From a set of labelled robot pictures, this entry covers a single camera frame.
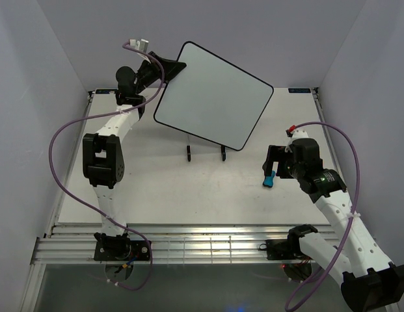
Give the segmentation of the blue bone-shaped whiteboard eraser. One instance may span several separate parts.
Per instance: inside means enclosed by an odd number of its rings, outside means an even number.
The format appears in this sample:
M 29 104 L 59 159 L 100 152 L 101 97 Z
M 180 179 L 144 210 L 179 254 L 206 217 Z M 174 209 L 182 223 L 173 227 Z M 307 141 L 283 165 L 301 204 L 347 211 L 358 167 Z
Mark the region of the blue bone-shaped whiteboard eraser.
M 273 185 L 274 185 L 274 176 L 273 175 L 265 176 L 262 186 L 271 189 L 273 188 Z

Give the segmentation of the white whiteboard black frame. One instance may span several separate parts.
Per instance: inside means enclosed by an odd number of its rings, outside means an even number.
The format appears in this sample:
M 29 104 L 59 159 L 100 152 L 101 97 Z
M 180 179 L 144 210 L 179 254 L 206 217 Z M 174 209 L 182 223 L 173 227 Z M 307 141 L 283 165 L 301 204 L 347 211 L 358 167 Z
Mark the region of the white whiteboard black frame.
M 177 60 L 186 67 L 165 85 L 154 121 L 242 150 L 274 94 L 273 86 L 192 41 L 182 45 Z

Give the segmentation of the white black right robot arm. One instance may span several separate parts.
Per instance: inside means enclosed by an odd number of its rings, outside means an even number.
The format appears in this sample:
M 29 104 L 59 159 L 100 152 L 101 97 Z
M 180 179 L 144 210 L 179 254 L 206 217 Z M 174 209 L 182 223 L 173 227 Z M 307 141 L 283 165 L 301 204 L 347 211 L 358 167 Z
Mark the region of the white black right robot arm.
M 265 242 L 268 259 L 311 258 L 336 280 L 352 311 L 371 311 L 400 301 L 404 265 L 394 264 L 352 210 L 345 183 L 337 171 L 324 168 L 313 138 L 297 138 L 287 147 L 270 145 L 263 171 L 265 187 L 271 187 L 274 177 L 296 179 L 340 240 L 334 247 L 315 226 L 295 226 L 286 239 Z

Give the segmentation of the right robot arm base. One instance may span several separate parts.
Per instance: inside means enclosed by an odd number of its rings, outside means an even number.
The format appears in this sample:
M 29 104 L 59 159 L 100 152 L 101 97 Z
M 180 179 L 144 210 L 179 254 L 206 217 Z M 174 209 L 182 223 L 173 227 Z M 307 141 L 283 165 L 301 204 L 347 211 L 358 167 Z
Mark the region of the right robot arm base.
M 303 282 L 313 274 L 312 258 L 296 251 L 287 240 L 268 239 L 265 251 L 269 261 L 282 261 L 282 269 L 290 280 Z

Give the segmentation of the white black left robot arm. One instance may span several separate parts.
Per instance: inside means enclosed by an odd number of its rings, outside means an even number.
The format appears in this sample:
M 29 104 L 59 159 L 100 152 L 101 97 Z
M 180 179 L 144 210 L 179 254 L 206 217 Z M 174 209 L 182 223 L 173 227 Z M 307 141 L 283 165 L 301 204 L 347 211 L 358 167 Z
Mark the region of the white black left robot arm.
M 101 231 L 94 235 L 105 254 L 117 259 L 133 259 L 136 251 L 124 229 L 126 223 L 115 207 L 116 186 L 124 177 L 125 163 L 122 141 L 143 116 L 141 95 L 152 83 L 168 83 L 186 68 L 186 63 L 159 57 L 153 51 L 137 71 L 122 66 L 116 72 L 118 87 L 115 94 L 118 114 L 111 117 L 96 133 L 82 139 L 83 175 L 92 185 L 103 212 Z

